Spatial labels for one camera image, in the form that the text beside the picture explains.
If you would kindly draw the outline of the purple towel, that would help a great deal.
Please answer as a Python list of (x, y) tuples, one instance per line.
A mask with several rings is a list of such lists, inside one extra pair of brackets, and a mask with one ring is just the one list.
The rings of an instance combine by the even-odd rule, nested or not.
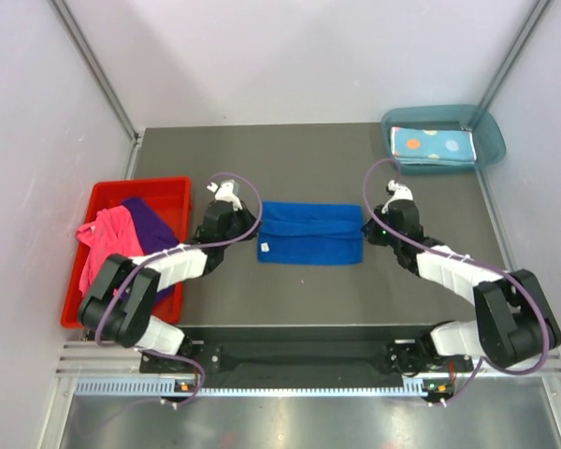
[(128, 210), (135, 228), (135, 235), (124, 244), (124, 255), (142, 256), (157, 253), (180, 243), (173, 230), (143, 199), (127, 198), (122, 202), (122, 206)]

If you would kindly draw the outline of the light blue polka-dot towel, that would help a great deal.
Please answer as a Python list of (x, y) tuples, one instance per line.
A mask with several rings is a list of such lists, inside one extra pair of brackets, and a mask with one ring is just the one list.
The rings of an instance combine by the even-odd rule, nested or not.
[(468, 167), (477, 161), (469, 131), (394, 126), (389, 144), (392, 156), (402, 165)]

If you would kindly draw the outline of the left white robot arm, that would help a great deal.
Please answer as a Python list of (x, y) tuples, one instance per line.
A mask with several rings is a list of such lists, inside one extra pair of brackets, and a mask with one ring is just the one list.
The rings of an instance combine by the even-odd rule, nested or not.
[(98, 343), (178, 355), (185, 334), (152, 313), (156, 297), (210, 274), (229, 246), (257, 236), (260, 221), (244, 202), (213, 200), (189, 241), (146, 256), (108, 256), (79, 306), (79, 322)]

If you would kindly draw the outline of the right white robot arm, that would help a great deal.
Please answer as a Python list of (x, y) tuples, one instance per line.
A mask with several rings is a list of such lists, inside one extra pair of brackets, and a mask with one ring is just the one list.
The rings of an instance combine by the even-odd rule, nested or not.
[(402, 268), (473, 305), (474, 320), (440, 323), (426, 333), (432, 355), (480, 357), (505, 370), (561, 344), (560, 327), (534, 273), (482, 264), (428, 237), (413, 201), (377, 206), (362, 231), (369, 244), (391, 248)]

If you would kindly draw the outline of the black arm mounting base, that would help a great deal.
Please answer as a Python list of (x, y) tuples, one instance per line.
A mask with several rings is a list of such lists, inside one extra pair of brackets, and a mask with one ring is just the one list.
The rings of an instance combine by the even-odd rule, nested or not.
[(403, 377), (472, 370), (463, 355), (431, 355), (427, 326), (188, 326), (181, 355), (207, 388), (397, 386)]

